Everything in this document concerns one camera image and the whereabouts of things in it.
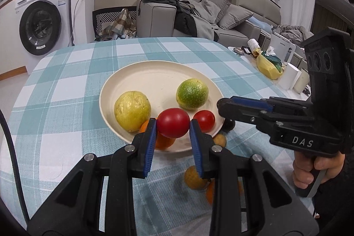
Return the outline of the person's right hand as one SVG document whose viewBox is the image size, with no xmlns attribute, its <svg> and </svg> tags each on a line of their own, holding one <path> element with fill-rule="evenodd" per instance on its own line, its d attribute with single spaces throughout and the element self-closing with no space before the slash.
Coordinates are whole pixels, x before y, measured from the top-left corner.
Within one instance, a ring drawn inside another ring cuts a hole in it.
<svg viewBox="0 0 354 236">
<path fill-rule="evenodd" d="M 313 169 L 322 171 L 326 170 L 325 176 L 321 183 L 335 178 L 343 169 L 345 155 L 337 153 L 335 157 L 327 158 L 318 156 L 314 161 L 301 152 L 294 152 L 293 173 L 292 178 L 295 186 L 300 189 L 306 189 L 314 181 Z"/>
</svg>

